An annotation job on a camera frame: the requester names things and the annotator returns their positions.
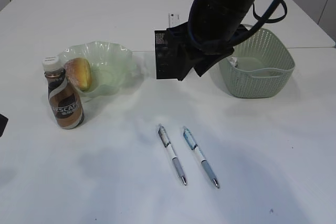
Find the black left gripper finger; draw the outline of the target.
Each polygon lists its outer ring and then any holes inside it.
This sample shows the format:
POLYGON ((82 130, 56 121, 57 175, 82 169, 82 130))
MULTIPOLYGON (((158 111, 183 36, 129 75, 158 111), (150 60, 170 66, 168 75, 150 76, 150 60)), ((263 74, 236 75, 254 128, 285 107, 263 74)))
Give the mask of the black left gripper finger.
POLYGON ((0 137, 3 135, 6 125, 8 123, 8 118, 0 114, 0 137))

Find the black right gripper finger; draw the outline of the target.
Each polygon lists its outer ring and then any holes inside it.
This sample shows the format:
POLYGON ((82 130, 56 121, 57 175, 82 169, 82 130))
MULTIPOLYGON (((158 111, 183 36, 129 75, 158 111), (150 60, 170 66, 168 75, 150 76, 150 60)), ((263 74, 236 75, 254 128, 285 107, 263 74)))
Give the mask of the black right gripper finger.
POLYGON ((201 60, 194 65, 194 70, 197 75, 201 77, 205 74, 213 65, 227 57, 225 54, 216 54, 216 55, 202 55, 201 60))
POLYGON ((176 78, 182 81, 189 71, 203 59, 203 53, 190 44, 179 42, 176 49, 176 78))

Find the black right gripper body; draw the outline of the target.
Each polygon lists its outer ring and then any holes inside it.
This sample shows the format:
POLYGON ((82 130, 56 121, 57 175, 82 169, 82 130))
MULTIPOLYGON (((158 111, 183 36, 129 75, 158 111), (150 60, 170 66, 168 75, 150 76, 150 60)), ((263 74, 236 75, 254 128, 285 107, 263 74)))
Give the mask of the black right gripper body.
POLYGON ((169 45, 187 43, 206 55, 222 54, 255 0, 194 0, 188 21, 166 31, 169 45))

